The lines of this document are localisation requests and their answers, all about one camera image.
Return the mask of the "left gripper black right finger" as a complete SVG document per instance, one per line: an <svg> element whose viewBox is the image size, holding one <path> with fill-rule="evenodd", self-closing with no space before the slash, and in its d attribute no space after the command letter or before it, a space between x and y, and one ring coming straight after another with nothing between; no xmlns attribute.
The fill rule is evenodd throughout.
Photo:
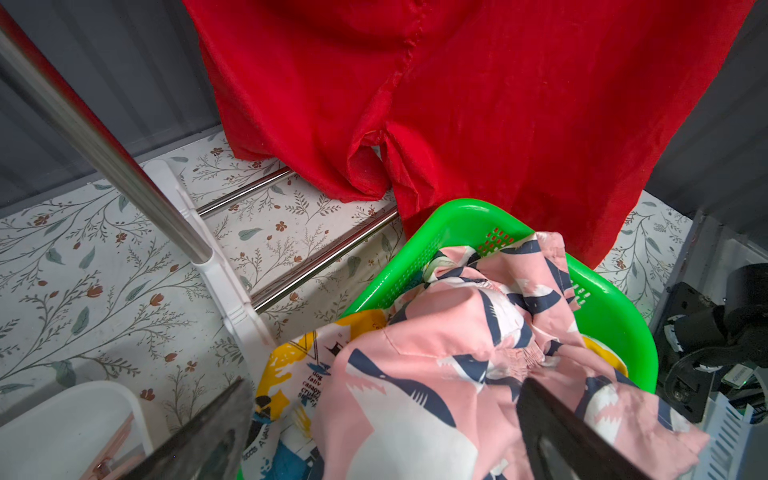
<svg viewBox="0 0 768 480"><path fill-rule="evenodd" d="M522 384L517 414L535 479L647 477L532 378Z"/></svg>

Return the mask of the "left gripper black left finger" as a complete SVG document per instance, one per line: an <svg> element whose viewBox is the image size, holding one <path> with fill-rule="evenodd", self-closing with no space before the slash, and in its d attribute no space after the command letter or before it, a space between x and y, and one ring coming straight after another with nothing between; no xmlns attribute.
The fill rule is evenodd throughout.
<svg viewBox="0 0 768 480"><path fill-rule="evenodd" d="M238 380L125 477L235 479L252 413L251 386Z"/></svg>

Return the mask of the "pink clothespin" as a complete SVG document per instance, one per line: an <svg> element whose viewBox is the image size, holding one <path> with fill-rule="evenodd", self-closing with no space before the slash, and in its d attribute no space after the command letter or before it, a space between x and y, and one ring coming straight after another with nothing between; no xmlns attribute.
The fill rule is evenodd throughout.
<svg viewBox="0 0 768 480"><path fill-rule="evenodd" d="M134 422L134 414L129 414L105 446L88 465L80 480L116 480L122 479L145 458L142 445L120 455L128 440Z"/></svg>

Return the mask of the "blue yellow white printed shorts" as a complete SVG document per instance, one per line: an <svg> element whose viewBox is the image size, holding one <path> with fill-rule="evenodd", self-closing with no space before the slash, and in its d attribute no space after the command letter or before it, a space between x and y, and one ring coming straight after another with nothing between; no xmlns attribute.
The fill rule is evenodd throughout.
<svg viewBox="0 0 768 480"><path fill-rule="evenodd" d="M276 348L256 389L240 479L320 479L322 459L312 438L317 401L330 368L352 340L387 325L384 310L367 310Z"/></svg>

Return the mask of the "pink navy patterned shorts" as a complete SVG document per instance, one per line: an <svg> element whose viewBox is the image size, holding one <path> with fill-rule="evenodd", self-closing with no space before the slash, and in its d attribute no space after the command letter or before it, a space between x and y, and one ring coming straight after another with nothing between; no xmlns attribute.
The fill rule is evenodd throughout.
<svg viewBox="0 0 768 480"><path fill-rule="evenodd" d="M565 245L439 250L424 282L352 340L312 423L326 479L528 479L517 402L532 378L640 470L674 479L708 435L586 343Z"/></svg>

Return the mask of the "red shorts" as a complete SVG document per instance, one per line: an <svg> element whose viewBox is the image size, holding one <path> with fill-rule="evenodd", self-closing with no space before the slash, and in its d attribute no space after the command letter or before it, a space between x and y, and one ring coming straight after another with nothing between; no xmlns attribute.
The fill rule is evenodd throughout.
<svg viewBox="0 0 768 480"><path fill-rule="evenodd" d="M589 267L722 67L748 1L189 1L236 157L328 197L454 199Z"/></svg>

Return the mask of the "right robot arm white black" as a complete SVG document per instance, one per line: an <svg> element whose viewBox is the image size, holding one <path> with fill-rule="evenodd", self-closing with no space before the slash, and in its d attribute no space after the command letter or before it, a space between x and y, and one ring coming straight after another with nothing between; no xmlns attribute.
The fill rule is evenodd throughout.
<svg viewBox="0 0 768 480"><path fill-rule="evenodd" d="M659 357L656 393L687 420L702 420L722 369L767 366L767 265L728 275L716 304L685 282L668 290L653 333Z"/></svg>

